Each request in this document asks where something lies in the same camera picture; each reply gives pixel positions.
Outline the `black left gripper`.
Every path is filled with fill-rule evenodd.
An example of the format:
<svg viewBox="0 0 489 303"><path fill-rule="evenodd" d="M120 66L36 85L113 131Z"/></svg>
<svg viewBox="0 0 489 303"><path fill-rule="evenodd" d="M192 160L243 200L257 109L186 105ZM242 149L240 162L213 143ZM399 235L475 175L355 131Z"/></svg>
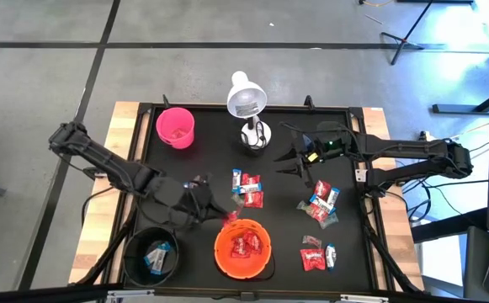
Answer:
<svg viewBox="0 0 489 303"><path fill-rule="evenodd" d="M219 205L209 187L186 189L183 187L183 196L179 200L176 211L186 214L187 220L193 223L205 221L228 220L228 211Z"/></svg>

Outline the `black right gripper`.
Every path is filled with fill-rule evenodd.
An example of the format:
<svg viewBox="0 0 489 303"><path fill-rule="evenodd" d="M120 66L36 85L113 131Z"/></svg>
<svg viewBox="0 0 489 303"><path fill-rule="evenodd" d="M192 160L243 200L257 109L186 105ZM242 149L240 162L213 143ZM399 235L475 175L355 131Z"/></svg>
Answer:
<svg viewBox="0 0 489 303"><path fill-rule="evenodd" d="M316 151L315 142L306 133L298 132L296 130L293 131L293 139L294 145L291 145L286 153L275 158L275 161L296 159L295 165L281 168L277 170L277 173L297 175L302 179L307 188L312 188L315 183L309 167L313 163L313 160L309 160L308 157Z"/></svg>

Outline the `clear green candy wrapper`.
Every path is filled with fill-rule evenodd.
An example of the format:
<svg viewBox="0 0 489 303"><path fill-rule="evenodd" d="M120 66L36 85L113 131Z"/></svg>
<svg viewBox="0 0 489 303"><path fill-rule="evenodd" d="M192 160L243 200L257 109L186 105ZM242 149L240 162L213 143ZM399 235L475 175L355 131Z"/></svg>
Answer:
<svg viewBox="0 0 489 303"><path fill-rule="evenodd" d="M336 213L332 213L320 221L319 225L321 229L324 230L335 223L338 223L338 216Z"/></svg>

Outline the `orange plastic bucket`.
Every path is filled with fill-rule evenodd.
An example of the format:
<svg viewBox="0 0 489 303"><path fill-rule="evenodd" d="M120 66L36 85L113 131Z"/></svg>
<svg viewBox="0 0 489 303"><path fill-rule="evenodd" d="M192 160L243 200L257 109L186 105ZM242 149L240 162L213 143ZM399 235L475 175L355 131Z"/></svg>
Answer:
<svg viewBox="0 0 489 303"><path fill-rule="evenodd" d="M251 254L249 258L231 256L232 239L243 237L246 231L254 231L260 237L263 249L260 254ZM238 219L224 226L214 243L214 258L219 270L233 279L256 279L266 269L273 256L272 243L267 230L258 222L250 219Z"/></svg>

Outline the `white desk lamp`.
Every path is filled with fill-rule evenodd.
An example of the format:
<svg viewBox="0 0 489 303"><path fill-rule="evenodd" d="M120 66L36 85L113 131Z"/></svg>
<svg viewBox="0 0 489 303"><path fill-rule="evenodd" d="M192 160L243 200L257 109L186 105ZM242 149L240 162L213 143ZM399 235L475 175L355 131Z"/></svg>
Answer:
<svg viewBox="0 0 489 303"><path fill-rule="evenodd" d="M231 75L231 84L226 99L227 110L233 117L245 120L240 129L239 141L250 152L259 153L272 138L271 128L259 118L259 114L266 108L267 94L258 84L251 82L243 71Z"/></svg>

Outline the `black plastic bucket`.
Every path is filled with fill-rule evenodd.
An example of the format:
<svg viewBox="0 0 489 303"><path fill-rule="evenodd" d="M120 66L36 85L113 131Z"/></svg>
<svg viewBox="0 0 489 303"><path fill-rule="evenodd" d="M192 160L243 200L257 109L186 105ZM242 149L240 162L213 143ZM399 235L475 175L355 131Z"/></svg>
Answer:
<svg viewBox="0 0 489 303"><path fill-rule="evenodd" d="M162 274L154 274L144 257L160 244L168 242L171 250L164 260ZM123 270L127 279L140 287L154 287L163 284L176 272L180 261L178 239L174 231L162 227L149 227L138 231L128 241L123 257Z"/></svg>

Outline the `pink plastic bucket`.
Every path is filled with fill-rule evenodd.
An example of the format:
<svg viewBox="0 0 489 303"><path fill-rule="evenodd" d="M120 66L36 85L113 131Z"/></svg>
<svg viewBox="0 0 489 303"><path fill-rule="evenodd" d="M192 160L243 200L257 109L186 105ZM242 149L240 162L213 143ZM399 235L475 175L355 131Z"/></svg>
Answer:
<svg viewBox="0 0 489 303"><path fill-rule="evenodd" d="M165 109L157 118L156 131L158 137L174 149L186 149L194 142L194 116L185 108ZM181 139L171 140L170 134L173 130L182 128L193 132Z"/></svg>

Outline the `black tripod stand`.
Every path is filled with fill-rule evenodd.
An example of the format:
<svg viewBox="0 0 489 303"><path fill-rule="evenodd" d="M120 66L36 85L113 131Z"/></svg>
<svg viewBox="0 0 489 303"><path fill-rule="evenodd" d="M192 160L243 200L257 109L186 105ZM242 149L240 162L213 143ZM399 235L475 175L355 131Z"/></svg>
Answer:
<svg viewBox="0 0 489 303"><path fill-rule="evenodd" d="M391 59L391 65L392 66L394 66L396 64L396 62L397 62L400 54L402 53L402 51L404 50L404 48L406 46L411 46L413 49L416 49L417 51L424 50L424 47L423 46L421 46L419 44L411 43L411 42L408 41L408 39L411 36L413 30L420 23L420 21L422 20L422 18L426 14L426 12L429 10L429 8L433 4L433 2L434 2L434 0L429 0L428 1L428 4L426 5L425 9L420 13L420 15L418 16L418 18L416 19L416 21L414 22L414 24L408 30L408 32L406 33L406 35L404 37L399 37L399 36L396 36L396 35L392 35L392 34L387 33L387 32L381 32L380 33L381 36L385 36L387 38L390 38L390 39L394 40L397 43L396 53L393 56L393 58Z"/></svg>

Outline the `black desk beam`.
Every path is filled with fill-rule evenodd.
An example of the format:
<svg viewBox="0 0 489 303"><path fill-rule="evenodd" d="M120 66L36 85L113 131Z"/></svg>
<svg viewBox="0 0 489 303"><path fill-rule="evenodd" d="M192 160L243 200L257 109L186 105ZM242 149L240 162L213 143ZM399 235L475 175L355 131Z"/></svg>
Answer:
<svg viewBox="0 0 489 303"><path fill-rule="evenodd" d="M466 233L470 227L487 230L487 208L411 228L415 244Z"/></svg>

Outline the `black desk foot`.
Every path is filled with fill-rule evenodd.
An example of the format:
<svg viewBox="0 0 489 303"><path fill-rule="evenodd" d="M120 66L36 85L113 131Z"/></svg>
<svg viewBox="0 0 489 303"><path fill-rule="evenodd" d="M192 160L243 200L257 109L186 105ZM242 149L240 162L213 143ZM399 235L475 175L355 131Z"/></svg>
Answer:
<svg viewBox="0 0 489 303"><path fill-rule="evenodd" d="M489 115L489 98L478 105L433 104L435 114L483 114Z"/></svg>

